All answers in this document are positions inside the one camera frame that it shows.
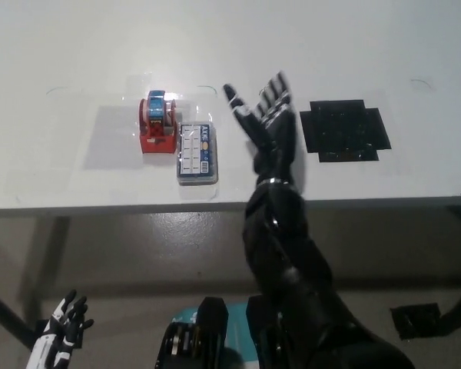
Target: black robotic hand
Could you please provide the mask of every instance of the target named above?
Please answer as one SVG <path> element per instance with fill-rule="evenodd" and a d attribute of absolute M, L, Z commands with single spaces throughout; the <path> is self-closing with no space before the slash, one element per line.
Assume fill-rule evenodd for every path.
<path fill-rule="evenodd" d="M 290 166 L 295 157 L 296 117 L 283 73 L 270 80 L 253 111 L 231 85 L 225 85 L 224 91 L 234 116 L 258 149 L 254 158 L 257 185 L 271 178 L 293 184 Z"/>

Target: teal object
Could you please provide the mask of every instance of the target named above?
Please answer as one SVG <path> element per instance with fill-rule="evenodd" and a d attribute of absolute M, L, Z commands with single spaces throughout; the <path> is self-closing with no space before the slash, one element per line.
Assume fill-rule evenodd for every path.
<path fill-rule="evenodd" d="M 234 368 L 240 361 L 243 367 L 258 367 L 256 348 L 247 325 L 247 302 L 226 304 L 226 306 L 229 312 L 229 320 L 227 322 L 225 347 L 229 350 L 224 355 L 224 366 Z M 194 324 L 197 320 L 197 309 L 197 307 L 185 309 L 176 315 L 173 321 Z"/>

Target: white robotic hand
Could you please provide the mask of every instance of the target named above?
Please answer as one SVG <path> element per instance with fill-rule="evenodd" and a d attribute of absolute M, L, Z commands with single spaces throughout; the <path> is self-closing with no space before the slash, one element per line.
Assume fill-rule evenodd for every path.
<path fill-rule="evenodd" d="M 71 291 L 57 306 L 40 338 L 32 348 L 26 369 L 65 369 L 70 363 L 71 353 L 83 332 L 94 323 L 85 320 L 87 298 L 82 297 L 71 308 L 76 291 Z"/>

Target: label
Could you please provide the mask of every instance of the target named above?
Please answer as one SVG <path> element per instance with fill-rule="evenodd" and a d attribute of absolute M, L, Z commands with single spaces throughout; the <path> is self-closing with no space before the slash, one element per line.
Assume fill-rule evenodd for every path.
<path fill-rule="evenodd" d="M 210 125 L 181 125 L 180 177 L 211 177 L 212 151 Z"/>

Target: gray floor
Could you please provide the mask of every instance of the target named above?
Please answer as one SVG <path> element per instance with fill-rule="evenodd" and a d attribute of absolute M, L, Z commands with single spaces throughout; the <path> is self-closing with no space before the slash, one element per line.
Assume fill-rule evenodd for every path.
<path fill-rule="evenodd" d="M 459 221 L 435 208 L 316 210 L 308 216 L 340 294 L 367 327 L 401 347 L 418 368 L 461 368 L 461 330 L 401 342 L 389 310 L 438 302 L 446 311 L 461 295 Z M 178 311 L 198 305 L 205 295 L 244 301 L 255 291 L 241 228 L 238 213 L 56 223 L 0 219 L 0 298 L 33 319 L 46 316 L 68 289 L 77 288 L 89 296 L 96 324 L 71 368 L 152 367 L 167 323 Z M 66 235 L 65 244 L 50 239 L 52 229 Z M 0 328 L 0 368 L 25 367 L 27 358 Z"/>

